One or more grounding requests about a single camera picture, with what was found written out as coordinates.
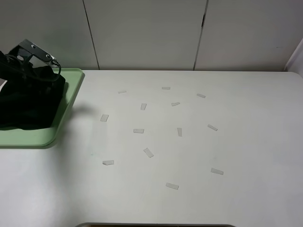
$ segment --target black bag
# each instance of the black bag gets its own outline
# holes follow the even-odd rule
[[[63,96],[65,79],[50,66],[33,68],[30,62],[0,52],[0,130],[49,128]]]

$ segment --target tabletop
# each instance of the tabletop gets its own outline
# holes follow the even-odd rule
[[[84,73],[53,147],[0,149],[0,226],[303,225],[298,74]]]

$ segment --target panel seam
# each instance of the panel seam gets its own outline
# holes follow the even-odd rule
[[[199,42],[198,42],[198,47],[197,47],[197,52],[196,52],[196,58],[195,58],[195,62],[194,62],[193,71],[195,71],[195,69],[196,69],[196,63],[197,63],[197,59],[198,59],[198,55],[199,55],[202,32],[203,32],[204,23],[205,23],[205,19],[206,19],[207,8],[208,8],[208,1],[209,0],[206,0],[206,4],[205,4],[205,11],[204,11],[203,20],[202,20],[202,25],[201,25],[201,30],[200,30],[200,37],[199,37]]]
[[[96,57],[97,65],[98,65],[98,69],[100,70],[99,61],[98,61],[98,57],[97,57],[97,52],[96,52],[96,48],[95,48],[95,43],[94,43],[93,35],[91,33],[90,25],[89,25],[89,17],[87,15],[87,11],[86,11],[84,0],[82,0],[82,2],[83,2],[84,11],[85,11],[86,19],[87,19],[87,24],[89,26],[89,33],[90,33],[90,37],[91,37],[91,42],[93,44],[93,48],[94,48],[94,52],[95,52],[95,57]]]

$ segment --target white paper strip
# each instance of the white paper strip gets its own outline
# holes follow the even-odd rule
[[[171,106],[179,105],[180,103],[172,103]]]
[[[182,137],[182,129],[181,128],[177,128],[178,130],[178,135]]]
[[[221,174],[221,175],[223,175],[223,171],[218,170],[218,169],[212,168],[211,172],[214,173],[214,174]]]
[[[100,121],[102,121],[102,122],[106,122],[106,121],[107,121],[107,119],[108,119],[108,115],[103,114],[103,115],[102,115],[102,117],[101,117],[101,120],[100,120]]]
[[[145,110],[146,105],[147,105],[146,103],[142,103],[142,104],[141,104],[141,110]]]
[[[147,155],[148,157],[153,157],[152,152],[151,152],[148,148],[144,149],[143,151],[146,153],[146,155]]]
[[[205,98],[206,96],[202,95],[202,94],[197,94],[197,96],[201,97],[201,98]]]
[[[179,185],[175,185],[175,184],[172,184],[172,183],[166,183],[166,187],[178,190]]]
[[[144,133],[144,129],[134,129],[134,133]]]
[[[114,161],[113,160],[109,160],[109,161],[103,161],[102,164],[109,166],[109,165],[113,165]]]
[[[209,124],[207,127],[208,127],[208,128],[211,128],[211,129],[213,129],[213,130],[215,130],[215,131],[218,130],[217,128],[215,128],[214,126],[212,126],[212,125],[210,125],[210,124]]]

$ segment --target black fabric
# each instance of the black fabric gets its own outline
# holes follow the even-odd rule
[[[54,75],[49,66],[32,70],[41,78]],[[0,130],[7,127],[34,130],[52,125],[63,96],[62,76],[55,82],[41,82],[0,69],[0,78],[8,79],[0,91]]]

